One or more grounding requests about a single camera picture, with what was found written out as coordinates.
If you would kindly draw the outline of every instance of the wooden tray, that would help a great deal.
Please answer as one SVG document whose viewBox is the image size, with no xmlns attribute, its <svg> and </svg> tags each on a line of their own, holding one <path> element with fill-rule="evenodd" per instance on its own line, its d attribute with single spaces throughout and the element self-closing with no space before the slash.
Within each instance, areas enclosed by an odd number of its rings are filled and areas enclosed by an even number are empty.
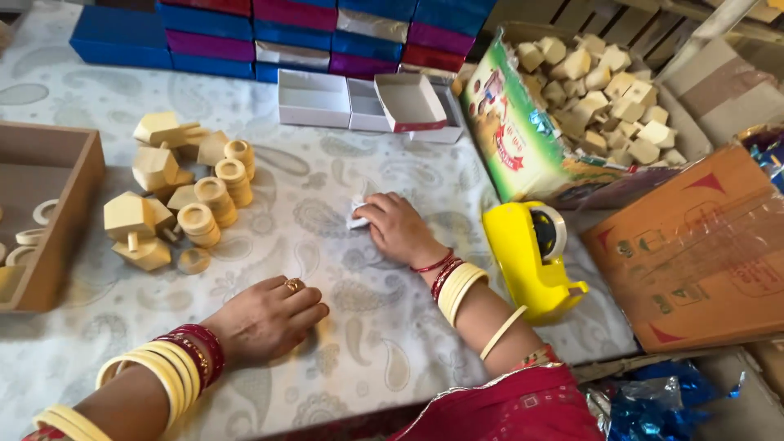
<svg viewBox="0 0 784 441">
<path fill-rule="evenodd" d="M 97 130 L 0 121 L 0 242 L 15 249 L 17 232 L 41 228 L 33 221 L 35 207 L 60 200 L 19 285 L 0 290 L 0 312 L 57 306 L 105 171 Z"/>
</svg>

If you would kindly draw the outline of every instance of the purple gift box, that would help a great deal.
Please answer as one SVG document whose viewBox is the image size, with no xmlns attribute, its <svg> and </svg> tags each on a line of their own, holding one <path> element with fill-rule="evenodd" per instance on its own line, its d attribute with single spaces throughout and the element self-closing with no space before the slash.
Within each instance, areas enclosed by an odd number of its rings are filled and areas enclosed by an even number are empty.
<svg viewBox="0 0 784 441">
<path fill-rule="evenodd" d="M 393 74 L 397 72 L 397 63 L 377 60 L 365 56 L 332 53 L 329 73 L 351 78 L 373 79 L 376 74 Z"/>
<path fill-rule="evenodd" d="M 222 58 L 224 60 L 256 60 L 256 48 L 253 46 L 253 42 L 172 31 L 171 29 L 166 30 L 166 39 L 169 41 L 169 48 L 174 53 Z"/>
<path fill-rule="evenodd" d="M 408 28 L 409 43 L 464 56 L 468 55 L 471 47 L 474 46 L 474 40 L 476 40 L 474 37 L 424 23 L 414 22 Z"/>
</svg>

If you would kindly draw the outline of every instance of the paisley tablecloth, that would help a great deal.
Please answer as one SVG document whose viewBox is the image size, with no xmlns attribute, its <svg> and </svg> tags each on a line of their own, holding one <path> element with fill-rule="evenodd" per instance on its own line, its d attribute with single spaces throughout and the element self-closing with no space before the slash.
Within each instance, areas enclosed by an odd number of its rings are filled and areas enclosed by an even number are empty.
<svg viewBox="0 0 784 441">
<path fill-rule="evenodd" d="M 50 403 L 88 395 L 111 356 L 203 319 L 247 286 L 281 273 L 321 288 L 330 317 L 288 358 L 225 378 L 170 439 L 269 435 L 487 380 L 418 276 L 384 260 L 366 231 L 345 227 L 353 194 L 398 191 L 438 239 L 487 268 L 508 297 L 479 223 L 479 213 L 498 201 L 470 138 L 452 146 L 401 134 L 280 126 L 272 85 L 84 65 L 67 42 L 80 8 L 34 4 L 0 60 L 0 118 L 100 129 L 109 165 L 105 201 L 136 188 L 127 166 L 141 116 L 174 110 L 181 122 L 199 121 L 255 145 L 255 200 L 224 230 L 210 250 L 212 265 L 196 276 L 123 264 L 110 251 L 96 206 L 64 304 L 48 314 L 0 317 L 0 439 L 29 432 L 29 418 Z M 570 276 L 592 290 L 562 324 L 540 334 L 572 363 L 634 352 L 630 328 L 576 236 L 565 260 Z"/>
</svg>

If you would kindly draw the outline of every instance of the wooden piece pile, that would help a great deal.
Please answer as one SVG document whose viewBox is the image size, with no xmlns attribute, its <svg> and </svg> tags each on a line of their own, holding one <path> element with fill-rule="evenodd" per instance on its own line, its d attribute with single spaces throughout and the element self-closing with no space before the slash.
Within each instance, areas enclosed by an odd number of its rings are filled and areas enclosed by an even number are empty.
<svg viewBox="0 0 784 441">
<path fill-rule="evenodd" d="M 554 37 L 521 43 L 517 58 L 532 99 L 578 153 L 624 167 L 686 163 L 666 125 L 670 114 L 656 105 L 651 71 L 627 72 L 628 52 L 586 34 L 574 47 Z"/>
<path fill-rule="evenodd" d="M 145 115 L 133 137 L 139 146 L 132 173 L 144 192 L 127 191 L 103 206 L 104 229 L 115 241 L 112 250 L 151 271 L 172 261 L 164 240 L 176 244 L 182 231 L 196 246 L 216 245 L 220 229 L 237 220 L 236 209 L 253 199 L 250 179 L 256 166 L 251 145 L 229 140 L 222 131 L 210 133 L 198 122 L 180 125 L 171 111 Z M 178 157 L 208 167 L 226 162 L 222 168 L 228 180 L 219 175 L 194 182 L 194 174 L 180 168 Z M 202 263 L 189 262 L 189 274 L 193 268 L 203 271 L 209 260 Z"/>
</svg>

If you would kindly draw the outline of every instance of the red gift box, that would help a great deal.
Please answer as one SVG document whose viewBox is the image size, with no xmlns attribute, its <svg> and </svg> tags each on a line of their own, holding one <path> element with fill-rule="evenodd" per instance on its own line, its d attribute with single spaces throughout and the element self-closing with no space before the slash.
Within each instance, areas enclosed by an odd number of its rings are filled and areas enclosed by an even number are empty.
<svg viewBox="0 0 784 441">
<path fill-rule="evenodd" d="M 403 58 L 401 59 L 401 63 L 435 67 L 450 72 L 459 72 L 465 61 L 465 55 L 458 55 L 456 53 L 444 52 L 442 50 L 412 44 L 405 45 Z"/>
<path fill-rule="evenodd" d="M 159 0 L 164 5 L 191 6 L 221 13 L 250 16 L 251 0 Z"/>
<path fill-rule="evenodd" d="M 336 8 L 323 8 L 288 0 L 253 0 L 253 16 L 259 20 L 327 32 L 334 32 L 338 24 Z"/>
</svg>

